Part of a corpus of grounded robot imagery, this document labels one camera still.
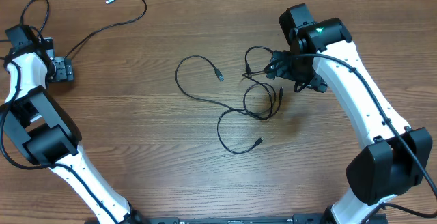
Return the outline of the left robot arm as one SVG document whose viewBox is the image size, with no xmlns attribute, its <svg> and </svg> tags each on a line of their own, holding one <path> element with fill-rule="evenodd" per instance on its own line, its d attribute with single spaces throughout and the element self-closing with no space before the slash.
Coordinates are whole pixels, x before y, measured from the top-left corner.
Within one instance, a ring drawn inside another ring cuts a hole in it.
<svg viewBox="0 0 437 224">
<path fill-rule="evenodd" d="M 54 57 L 52 38 L 19 24 L 6 30 L 12 47 L 4 58 L 10 92 L 1 105 L 1 134 L 29 162 L 27 170 L 50 169 L 65 180 L 98 223 L 146 223 L 88 159 L 70 116 L 48 94 L 50 82 L 72 81 L 71 61 Z"/>
</svg>

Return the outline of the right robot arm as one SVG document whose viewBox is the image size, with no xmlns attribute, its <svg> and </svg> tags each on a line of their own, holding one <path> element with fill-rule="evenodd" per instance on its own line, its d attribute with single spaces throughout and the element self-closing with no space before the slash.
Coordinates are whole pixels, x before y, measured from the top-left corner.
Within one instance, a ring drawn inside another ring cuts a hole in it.
<svg viewBox="0 0 437 224">
<path fill-rule="evenodd" d="M 348 190 L 317 223 L 381 223 L 378 211 L 393 199 L 427 182 L 433 140 L 425 128 L 413 129 L 389 104 L 364 67 L 346 26 L 338 18 L 317 22 L 305 4 L 286 9 L 279 24 L 289 45 L 274 52 L 268 78 L 294 82 L 300 92 L 331 89 L 356 133 L 360 153 L 347 166 Z"/>
</svg>

